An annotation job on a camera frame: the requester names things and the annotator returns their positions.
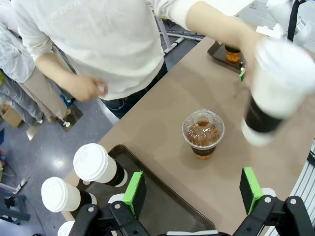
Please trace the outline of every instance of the tan tabletop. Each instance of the tan tabletop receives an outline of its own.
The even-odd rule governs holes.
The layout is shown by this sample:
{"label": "tan tabletop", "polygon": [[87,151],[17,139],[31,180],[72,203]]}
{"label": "tan tabletop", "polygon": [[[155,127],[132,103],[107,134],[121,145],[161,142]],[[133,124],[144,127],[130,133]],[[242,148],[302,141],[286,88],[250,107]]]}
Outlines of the tan tabletop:
{"label": "tan tabletop", "polygon": [[[246,217],[239,182],[253,167],[261,187],[285,199],[301,173],[315,136],[315,99],[309,98],[275,141],[249,145],[241,132],[248,91],[238,74],[207,55],[203,39],[99,142],[107,150],[126,145],[182,198],[232,234]],[[182,137],[182,123],[198,109],[216,112],[225,137],[209,160],[199,160]]]}

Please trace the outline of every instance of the brown tray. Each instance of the brown tray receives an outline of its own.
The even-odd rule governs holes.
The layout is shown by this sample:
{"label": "brown tray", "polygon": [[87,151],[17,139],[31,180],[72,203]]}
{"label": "brown tray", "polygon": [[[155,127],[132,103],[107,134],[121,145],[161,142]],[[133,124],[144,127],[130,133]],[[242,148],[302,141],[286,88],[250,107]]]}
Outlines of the brown tray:
{"label": "brown tray", "polygon": [[214,45],[211,46],[211,48],[208,49],[208,55],[212,56],[214,59],[217,59],[225,64],[228,64],[238,70],[241,71],[240,68],[240,62],[242,61],[243,63],[245,63],[245,59],[243,57],[243,55],[241,56],[241,60],[240,62],[229,62],[226,59],[226,50],[223,44],[220,44],[219,42],[215,42]]}
{"label": "brown tray", "polygon": [[[128,172],[127,184],[117,188],[97,182],[84,185],[80,180],[77,186],[80,190],[93,193],[100,208],[107,205],[111,196],[124,193],[132,174],[143,170],[147,195],[139,221],[151,235],[165,234],[168,231],[197,232],[215,229],[215,225],[210,220],[163,183],[124,145],[115,146],[109,155]],[[77,213],[77,211],[71,212],[74,218]]]}

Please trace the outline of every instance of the black cup sleeve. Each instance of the black cup sleeve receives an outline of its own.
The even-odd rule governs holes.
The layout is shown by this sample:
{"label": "black cup sleeve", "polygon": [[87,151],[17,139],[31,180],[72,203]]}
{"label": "black cup sleeve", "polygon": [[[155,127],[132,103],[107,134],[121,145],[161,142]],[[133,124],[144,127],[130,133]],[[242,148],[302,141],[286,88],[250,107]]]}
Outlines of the black cup sleeve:
{"label": "black cup sleeve", "polygon": [[92,203],[92,198],[90,196],[90,194],[86,191],[80,191],[80,197],[81,197],[81,201],[80,201],[80,205],[76,210],[80,210],[82,206],[84,206],[85,204],[91,204]]}
{"label": "black cup sleeve", "polygon": [[195,149],[193,147],[191,147],[191,149],[193,150],[194,153],[196,153],[199,156],[209,156],[216,150],[216,147],[213,147],[213,148],[207,149],[207,150],[199,150],[199,149]]}
{"label": "black cup sleeve", "polygon": [[274,118],[264,113],[251,96],[245,122],[249,128],[259,133],[270,133],[277,129],[283,119]]}
{"label": "black cup sleeve", "polygon": [[116,165],[117,165],[117,170],[116,170],[115,176],[113,177],[111,181],[105,183],[106,185],[116,186],[123,181],[125,177],[125,171],[118,162],[116,162]]}

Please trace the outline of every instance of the cup lid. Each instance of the cup lid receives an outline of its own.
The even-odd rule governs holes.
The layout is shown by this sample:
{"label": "cup lid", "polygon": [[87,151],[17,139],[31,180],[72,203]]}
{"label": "cup lid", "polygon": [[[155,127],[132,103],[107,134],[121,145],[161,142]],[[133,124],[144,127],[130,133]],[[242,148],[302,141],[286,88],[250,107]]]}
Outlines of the cup lid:
{"label": "cup lid", "polygon": [[215,147],[224,135],[223,120],[214,112],[199,110],[190,114],[183,124],[183,136],[194,148]]}
{"label": "cup lid", "polygon": [[58,230],[58,236],[69,236],[71,229],[74,225],[74,220],[67,221]]}
{"label": "cup lid", "polygon": [[58,177],[51,177],[43,182],[41,198],[45,207],[52,212],[59,212],[64,208],[68,190],[64,181]]}
{"label": "cup lid", "polygon": [[264,39],[257,47],[256,59],[261,69],[273,74],[278,83],[303,93],[315,89],[315,63],[292,42]]}
{"label": "cup lid", "polygon": [[86,144],[74,155],[73,167],[78,177],[85,181],[95,181],[106,170],[108,154],[99,144]]}

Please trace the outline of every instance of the gray pants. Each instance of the gray pants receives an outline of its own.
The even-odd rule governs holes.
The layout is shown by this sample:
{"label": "gray pants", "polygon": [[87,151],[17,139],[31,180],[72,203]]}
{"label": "gray pants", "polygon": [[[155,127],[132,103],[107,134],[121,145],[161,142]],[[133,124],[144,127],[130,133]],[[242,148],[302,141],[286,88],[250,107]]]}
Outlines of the gray pants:
{"label": "gray pants", "polygon": [[10,103],[22,120],[28,125],[33,125],[36,120],[41,120],[43,113],[39,106],[24,92],[17,82],[7,76],[0,86],[0,97]]}

